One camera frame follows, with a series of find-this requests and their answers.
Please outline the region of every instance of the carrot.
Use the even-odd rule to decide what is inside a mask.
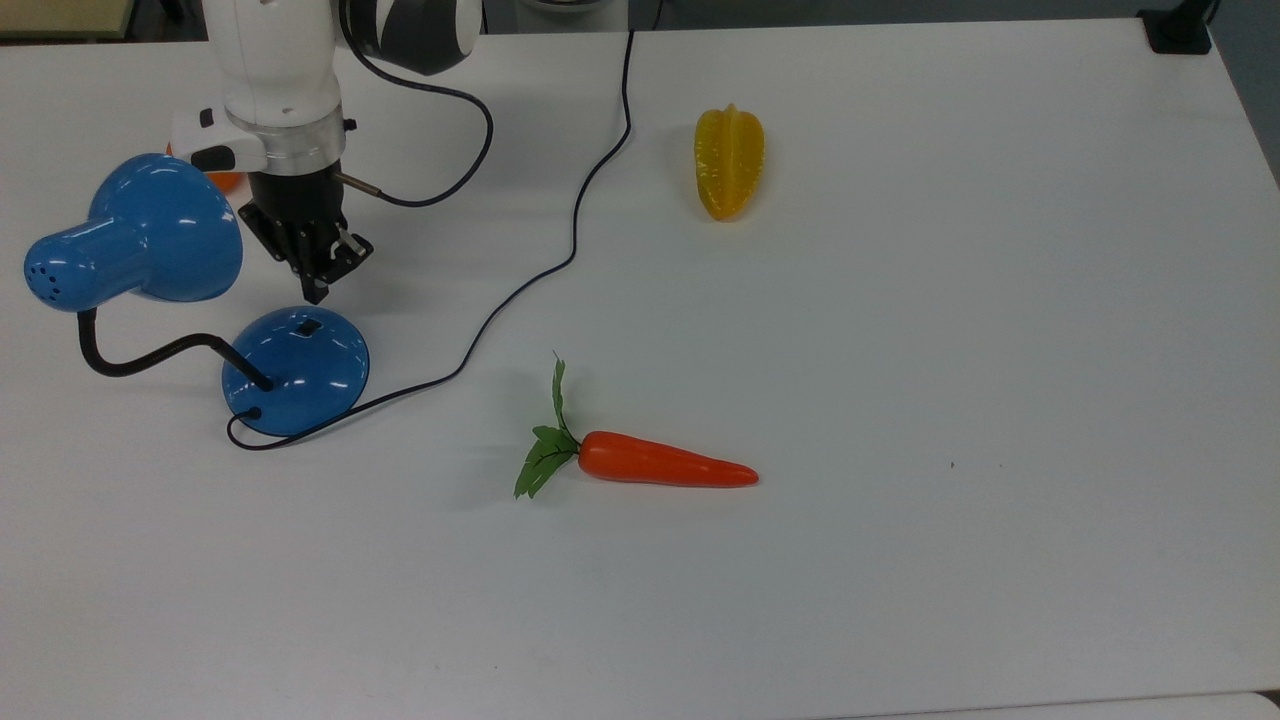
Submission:
[[[593,478],[623,483],[740,488],[760,479],[746,465],[605,430],[582,438],[577,466]]]
[[[579,442],[564,424],[563,377],[564,361],[557,357],[552,401],[559,427],[534,428],[538,442],[525,457],[525,466],[516,480],[516,497],[534,497],[575,455],[584,473],[602,480],[710,488],[736,488],[759,482],[755,470],[746,465],[620,433],[595,430]]]
[[[173,145],[165,145],[164,154],[173,155]],[[205,177],[212,181],[218,186],[218,190],[223,191],[223,195],[227,195],[239,187],[241,181],[244,179],[244,173],[205,173]]]

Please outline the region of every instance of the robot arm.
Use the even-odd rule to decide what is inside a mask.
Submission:
[[[466,58],[480,0],[205,0],[221,95],[173,123],[174,155],[250,174],[239,215],[317,304],[372,245],[347,231],[340,158],[355,123],[333,73],[337,13],[356,50],[430,74]]]

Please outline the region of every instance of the orange object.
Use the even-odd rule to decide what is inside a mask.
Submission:
[[[165,155],[173,155],[173,145],[164,146]],[[239,187],[239,183],[244,182],[244,173],[205,173],[205,177],[214,181],[218,190],[223,191],[223,195]]]
[[[694,131],[698,196],[712,218],[724,220],[746,206],[764,169],[764,128],[730,102],[708,110]]]
[[[627,483],[740,488],[760,480],[746,465],[604,430],[582,438],[577,466],[593,478]]]

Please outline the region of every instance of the white table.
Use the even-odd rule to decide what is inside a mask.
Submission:
[[[1256,694],[1222,694],[1121,702],[1079,702],[925,715],[897,720],[1275,720],[1280,711]]]
[[[326,306],[369,341],[366,397],[451,369],[564,255],[622,47],[481,38],[439,78],[498,122],[472,184],[422,211],[348,196],[378,251]],[[577,264],[451,386],[274,454],[221,438],[216,357],[96,377],[18,279],[216,91],[207,47],[0,64],[22,99],[0,104],[6,716],[829,717],[1280,685],[1280,193],[1216,53],[1155,56],[1135,20],[643,35],[636,135]],[[425,195],[470,161],[472,108],[338,70],[344,169]],[[716,224],[689,146],[730,101],[769,165]],[[300,304],[246,238],[224,297],[105,305],[104,352]],[[580,432],[760,486],[568,469],[513,501],[553,351]]]

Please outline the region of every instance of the green leaf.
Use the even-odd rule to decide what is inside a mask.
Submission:
[[[564,361],[556,356],[556,375],[552,377],[552,404],[556,405],[556,420],[561,424],[561,429],[564,434],[577,445],[577,438],[573,433],[568,432],[568,425],[564,424],[564,396],[561,393],[561,383],[564,380]]]
[[[534,436],[538,437],[538,442],[554,447],[564,452],[577,452],[577,441],[568,437],[561,428],[552,428],[548,425],[539,425],[534,428]]]
[[[522,495],[534,497],[547,484],[547,480],[556,474],[556,470],[559,470],[561,465],[568,462],[571,457],[573,457],[572,450],[564,450],[556,443],[547,443],[539,438],[534,443],[534,447],[529,450],[529,455],[525,457],[525,466],[520,470],[520,477],[516,479],[516,497]]]

